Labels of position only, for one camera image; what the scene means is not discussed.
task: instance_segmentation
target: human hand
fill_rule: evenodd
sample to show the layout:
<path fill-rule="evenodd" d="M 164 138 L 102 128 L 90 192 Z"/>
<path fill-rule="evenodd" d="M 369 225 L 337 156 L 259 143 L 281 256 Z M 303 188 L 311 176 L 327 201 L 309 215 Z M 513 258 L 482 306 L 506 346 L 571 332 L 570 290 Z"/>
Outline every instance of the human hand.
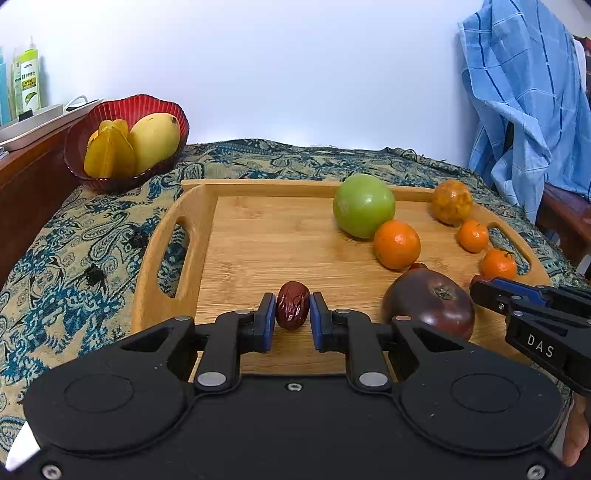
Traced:
<path fill-rule="evenodd" d="M 573 466 L 577 463 L 581 450 L 589 441 L 589 424 L 585 418 L 586 406 L 587 399 L 574 394 L 574 406 L 570 411 L 562 447 L 562 461 L 566 466 Z"/>

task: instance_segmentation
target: white tray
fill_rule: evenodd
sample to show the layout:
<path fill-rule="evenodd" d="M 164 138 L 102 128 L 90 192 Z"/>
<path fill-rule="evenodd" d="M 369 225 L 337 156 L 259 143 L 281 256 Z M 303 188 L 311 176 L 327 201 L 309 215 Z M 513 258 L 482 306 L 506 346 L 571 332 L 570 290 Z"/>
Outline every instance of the white tray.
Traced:
<path fill-rule="evenodd" d="M 102 99 L 87 103 L 76 110 L 66 112 L 66 108 L 76 100 L 86 97 L 81 96 L 73 99 L 67 105 L 51 105 L 35 112 L 31 118 L 21 122 L 13 120 L 0 129 L 0 147 L 9 152 L 24 148 L 39 140 L 44 135 L 53 132 L 63 125 L 86 115 Z"/>

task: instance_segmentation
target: fruit bowl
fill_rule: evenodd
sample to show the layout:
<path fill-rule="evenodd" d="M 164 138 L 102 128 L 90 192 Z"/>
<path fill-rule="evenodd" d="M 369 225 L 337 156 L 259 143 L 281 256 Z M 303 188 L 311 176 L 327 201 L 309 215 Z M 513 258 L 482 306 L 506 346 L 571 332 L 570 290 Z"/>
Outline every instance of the fruit bowl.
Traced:
<path fill-rule="evenodd" d="M 126 120 L 131 129 L 136 122 L 151 113 L 170 113 L 179 123 L 181 138 L 177 151 L 161 160 L 148 170 L 134 177 L 124 179 L 104 179 L 88 176 L 84 171 L 84 156 L 89 137 L 99 128 L 103 120 Z M 87 186 L 97 193 L 122 193 L 142 185 L 154 175 L 170 171 L 178 160 L 189 137 L 189 122 L 183 109 L 173 102 L 165 102 L 150 95 L 134 95 L 122 100 L 111 100 L 95 106 L 80 122 L 72 125 L 64 147 L 64 161 L 68 169 Z"/>

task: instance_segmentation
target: orange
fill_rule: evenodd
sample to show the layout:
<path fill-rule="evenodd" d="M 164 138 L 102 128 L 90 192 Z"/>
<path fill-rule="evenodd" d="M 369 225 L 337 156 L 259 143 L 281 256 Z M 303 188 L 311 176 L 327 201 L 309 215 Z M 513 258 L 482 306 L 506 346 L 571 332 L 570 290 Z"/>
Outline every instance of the orange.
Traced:
<path fill-rule="evenodd" d="M 517 276 L 517 264 L 510 252 L 493 248 L 482 259 L 480 273 L 488 280 L 497 277 L 513 280 Z"/>
<path fill-rule="evenodd" d="M 421 240 L 409 224 L 389 220 L 375 232 L 374 253 L 384 267 L 400 270 L 417 261 Z"/>
<path fill-rule="evenodd" d="M 465 250 L 477 254 L 488 245 L 488 229 L 475 220 L 466 220 L 457 233 L 457 241 Z"/>
<path fill-rule="evenodd" d="M 463 222 L 472 210 L 472 194 L 459 180 L 441 182 L 431 199 L 435 217 L 448 225 Z"/>

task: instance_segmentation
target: bamboo tray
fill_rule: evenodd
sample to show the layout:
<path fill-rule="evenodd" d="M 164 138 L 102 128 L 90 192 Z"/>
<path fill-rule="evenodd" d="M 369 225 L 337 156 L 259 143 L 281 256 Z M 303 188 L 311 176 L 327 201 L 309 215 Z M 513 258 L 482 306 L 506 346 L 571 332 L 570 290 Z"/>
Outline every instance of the bamboo tray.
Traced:
<path fill-rule="evenodd" d="M 223 313 L 258 307 L 262 295 L 277 294 L 289 280 L 320 291 L 330 309 L 351 308 L 377 321 L 381 299 L 402 272 L 382 267 L 372 242 L 348 237 L 336 226 L 332 199 L 340 183 L 296 180 L 185 180 L 182 197 L 156 228 L 139 272 L 132 308 L 132 333 L 176 315 L 212 322 Z M 396 215 L 421 238 L 418 259 L 466 291 L 484 256 L 464 251 L 457 228 L 430 213 L 432 190 L 391 186 Z M 474 204 L 471 218 L 496 226 L 530 263 L 518 280 L 551 285 L 535 254 L 507 223 Z M 175 298 L 164 294 L 157 274 L 174 227 L 189 235 L 189 247 Z M 504 317 L 476 308 L 471 341 L 524 360 L 504 341 Z M 271 352 L 242 356 L 243 372 L 307 374 L 342 372 L 344 356 L 314 350 L 310 323 L 295 332 L 275 328 Z"/>

